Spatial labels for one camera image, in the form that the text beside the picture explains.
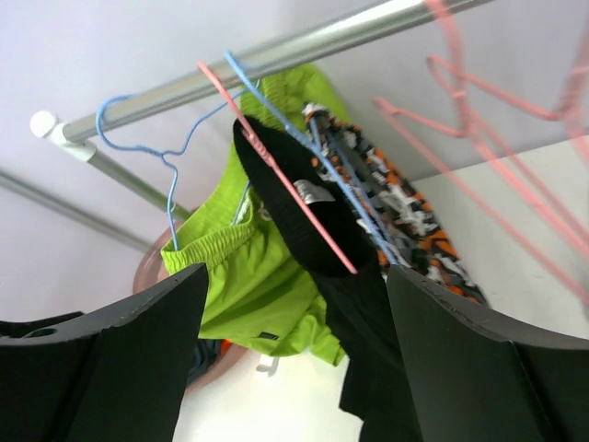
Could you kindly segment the pink hanger with navy shorts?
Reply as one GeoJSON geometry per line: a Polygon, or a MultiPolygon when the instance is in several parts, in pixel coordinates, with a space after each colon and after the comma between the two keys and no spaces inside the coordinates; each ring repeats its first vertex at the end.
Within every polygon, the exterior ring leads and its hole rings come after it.
{"type": "MultiPolygon", "coordinates": [[[[460,188],[479,208],[490,216],[502,229],[507,232],[513,239],[528,251],[528,253],[539,263],[541,263],[546,270],[553,276],[560,280],[570,291],[572,291],[583,302],[588,301],[588,290],[579,285],[572,277],[567,275],[554,261],[545,255],[537,246],[521,234],[514,226],[512,226],[499,212],[490,207],[481,197],[474,192],[465,182],[463,182],[453,172],[444,161],[439,158],[429,147],[413,135],[403,124],[401,124],[397,117],[400,114],[412,117],[413,115],[401,108],[397,108],[387,102],[385,99],[377,97],[374,99],[375,105],[380,110],[387,122],[397,130],[415,150],[417,150],[425,159],[430,161],[438,171],[442,172],[448,179],[450,179],[458,188],[460,188]]],[[[548,205],[541,200],[534,191],[524,181],[518,178],[501,160],[496,157],[490,148],[478,137],[472,135],[470,141],[475,148],[480,152],[482,157],[487,161],[487,164],[517,193],[532,209],[534,209],[543,221],[552,227],[558,234],[560,234],[570,245],[583,256],[588,255],[588,247],[583,243],[582,239],[572,230],[572,228],[565,223],[548,205]]]]}

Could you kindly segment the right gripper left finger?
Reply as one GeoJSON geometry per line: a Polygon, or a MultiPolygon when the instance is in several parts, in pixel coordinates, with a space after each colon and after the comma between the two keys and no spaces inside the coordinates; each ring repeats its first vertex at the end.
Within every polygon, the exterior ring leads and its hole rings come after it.
{"type": "Polygon", "coordinates": [[[208,290],[193,264],[89,313],[1,325],[5,441],[169,441],[208,290]]]}

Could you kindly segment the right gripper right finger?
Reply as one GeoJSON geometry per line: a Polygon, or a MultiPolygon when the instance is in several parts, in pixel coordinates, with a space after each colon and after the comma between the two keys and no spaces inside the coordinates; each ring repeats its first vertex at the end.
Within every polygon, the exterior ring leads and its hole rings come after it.
{"type": "Polygon", "coordinates": [[[585,441],[588,342],[395,266],[389,302],[426,441],[585,441]]]}

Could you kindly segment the orange shorts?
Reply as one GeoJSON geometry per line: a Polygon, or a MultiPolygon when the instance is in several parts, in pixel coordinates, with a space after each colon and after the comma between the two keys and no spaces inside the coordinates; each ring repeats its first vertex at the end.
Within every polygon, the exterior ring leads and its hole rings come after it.
{"type": "Polygon", "coordinates": [[[220,346],[220,355],[225,355],[226,352],[230,349],[232,343],[228,340],[223,340],[220,346]]]}

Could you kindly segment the dark navy shorts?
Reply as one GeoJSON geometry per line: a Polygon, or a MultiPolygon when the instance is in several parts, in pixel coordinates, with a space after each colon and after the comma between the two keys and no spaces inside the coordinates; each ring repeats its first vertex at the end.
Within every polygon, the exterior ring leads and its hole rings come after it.
{"type": "Polygon", "coordinates": [[[192,356],[192,364],[187,377],[190,385],[202,377],[222,353],[223,340],[199,339],[192,356]]]}

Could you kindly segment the blue hanger with camo shorts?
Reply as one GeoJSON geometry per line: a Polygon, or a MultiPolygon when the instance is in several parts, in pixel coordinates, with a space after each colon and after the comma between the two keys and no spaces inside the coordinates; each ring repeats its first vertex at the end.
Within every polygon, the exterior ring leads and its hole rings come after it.
{"type": "Polygon", "coordinates": [[[252,93],[258,99],[258,101],[281,122],[286,132],[314,154],[321,165],[329,172],[331,177],[338,184],[347,200],[352,204],[356,213],[363,219],[364,224],[368,227],[372,239],[378,248],[381,249],[386,255],[388,262],[391,265],[397,265],[398,259],[395,257],[390,248],[392,239],[390,238],[390,235],[388,234],[387,229],[383,224],[382,219],[380,218],[380,215],[371,202],[371,199],[368,197],[363,184],[355,174],[348,158],[344,155],[342,148],[337,147],[335,141],[331,142],[333,150],[338,154],[338,157],[341,159],[343,166],[349,173],[349,181],[345,181],[342,178],[341,174],[335,169],[330,159],[323,153],[318,127],[314,122],[311,122],[312,137],[309,138],[307,135],[299,131],[291,123],[291,121],[259,91],[258,87],[255,86],[249,79],[241,63],[229,50],[225,50],[225,59],[228,61],[230,67],[235,71],[248,91],[252,93]]]}

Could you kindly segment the light blue hanger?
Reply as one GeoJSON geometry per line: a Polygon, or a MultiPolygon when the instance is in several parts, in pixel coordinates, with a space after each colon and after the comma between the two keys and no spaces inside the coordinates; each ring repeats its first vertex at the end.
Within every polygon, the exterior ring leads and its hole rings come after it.
{"type": "Polygon", "coordinates": [[[105,133],[106,111],[114,104],[118,104],[119,102],[123,102],[125,100],[131,99],[134,97],[135,97],[134,94],[121,95],[121,96],[116,96],[116,97],[113,97],[113,98],[110,98],[110,99],[107,99],[106,101],[104,101],[99,106],[99,108],[96,112],[95,129],[97,130],[98,137],[106,146],[108,146],[116,151],[120,151],[120,152],[133,152],[133,153],[145,154],[150,157],[155,157],[167,169],[169,169],[171,171],[171,173],[172,173],[171,182],[169,184],[167,194],[165,196],[165,213],[167,215],[167,221],[168,221],[168,226],[170,229],[173,250],[178,251],[180,244],[179,244],[179,237],[178,237],[177,228],[175,227],[175,222],[179,221],[179,217],[176,216],[177,205],[176,205],[174,197],[175,197],[175,191],[176,191],[176,188],[178,185],[178,180],[179,180],[179,169],[177,168],[177,166],[173,162],[170,162],[168,160],[168,157],[181,157],[182,155],[184,155],[190,145],[191,138],[194,135],[196,129],[199,127],[199,125],[201,123],[203,123],[205,120],[213,117],[216,113],[220,112],[222,109],[226,108],[228,106],[228,103],[226,101],[224,101],[223,103],[220,103],[219,105],[214,107],[212,110],[205,113],[201,118],[199,118],[192,125],[192,127],[189,129],[180,149],[157,150],[157,149],[154,149],[154,148],[149,147],[147,145],[141,145],[141,144],[121,145],[121,144],[113,142],[111,139],[109,139],[106,136],[106,133],[105,133]]]}

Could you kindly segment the pink hanger with black shorts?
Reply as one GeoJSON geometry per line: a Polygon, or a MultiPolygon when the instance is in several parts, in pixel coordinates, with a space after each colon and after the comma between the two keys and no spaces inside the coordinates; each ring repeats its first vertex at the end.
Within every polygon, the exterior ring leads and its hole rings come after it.
{"type": "Polygon", "coordinates": [[[301,198],[300,194],[298,193],[297,189],[294,185],[288,180],[288,178],[283,174],[283,171],[280,169],[278,164],[276,163],[274,157],[268,151],[267,147],[261,142],[251,125],[249,124],[245,115],[241,112],[239,107],[236,105],[234,100],[231,98],[225,87],[222,85],[220,79],[213,73],[213,71],[202,61],[198,61],[197,65],[199,69],[207,76],[209,81],[216,87],[217,91],[220,95],[225,99],[227,105],[232,109],[232,111],[237,116],[237,119],[240,121],[242,125],[242,133],[244,134],[245,138],[248,140],[252,148],[257,152],[259,157],[268,165],[268,167],[274,172],[276,177],[280,180],[282,186],[290,193],[293,200],[297,203],[299,208],[305,214],[308,221],[312,224],[314,229],[317,233],[324,239],[324,241],[329,245],[331,250],[335,253],[335,255],[339,258],[341,263],[346,267],[346,269],[351,274],[357,274],[356,268],[353,266],[352,262],[348,259],[345,253],[341,250],[337,242],[332,238],[326,228],[319,222],[317,217],[312,213],[309,209],[308,205],[304,202],[301,198]]]}

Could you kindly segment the lime green shorts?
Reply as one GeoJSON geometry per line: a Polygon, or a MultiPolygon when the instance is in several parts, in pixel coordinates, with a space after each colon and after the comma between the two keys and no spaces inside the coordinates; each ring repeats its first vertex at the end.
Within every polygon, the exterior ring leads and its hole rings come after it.
{"type": "Polygon", "coordinates": [[[326,323],[326,302],[295,262],[229,149],[213,193],[161,250],[169,274],[205,265],[209,287],[199,336],[286,357],[305,350],[337,366],[345,353],[326,323]]]}

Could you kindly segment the camouflage patterned shorts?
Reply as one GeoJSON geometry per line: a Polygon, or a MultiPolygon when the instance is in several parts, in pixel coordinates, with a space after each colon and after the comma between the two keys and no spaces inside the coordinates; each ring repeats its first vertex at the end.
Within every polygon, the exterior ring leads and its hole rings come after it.
{"type": "MultiPolygon", "coordinates": [[[[335,141],[336,146],[342,148],[392,239],[390,248],[398,264],[432,279],[459,296],[488,306],[489,301],[468,274],[432,206],[386,155],[364,136],[362,129],[338,119],[327,107],[318,103],[307,102],[302,113],[307,130],[311,134],[311,122],[317,125],[323,153],[342,178],[349,181],[349,173],[331,142],[335,141]]],[[[322,180],[336,183],[316,157],[312,159],[312,165],[322,180]]],[[[378,248],[354,208],[352,212],[377,249],[381,273],[387,274],[390,263],[386,255],[378,248]]]]}

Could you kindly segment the black shorts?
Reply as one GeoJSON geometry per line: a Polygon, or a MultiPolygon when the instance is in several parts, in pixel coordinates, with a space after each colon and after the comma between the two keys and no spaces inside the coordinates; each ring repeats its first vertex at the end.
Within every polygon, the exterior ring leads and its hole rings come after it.
{"type": "Polygon", "coordinates": [[[290,193],[233,125],[240,163],[294,260],[311,276],[327,303],[326,323],[349,365],[340,407],[363,422],[362,441],[420,441],[422,431],[403,364],[377,253],[356,223],[344,195],[314,171],[311,152],[291,135],[249,124],[319,222],[352,262],[351,274],[317,233],[290,193]]]}

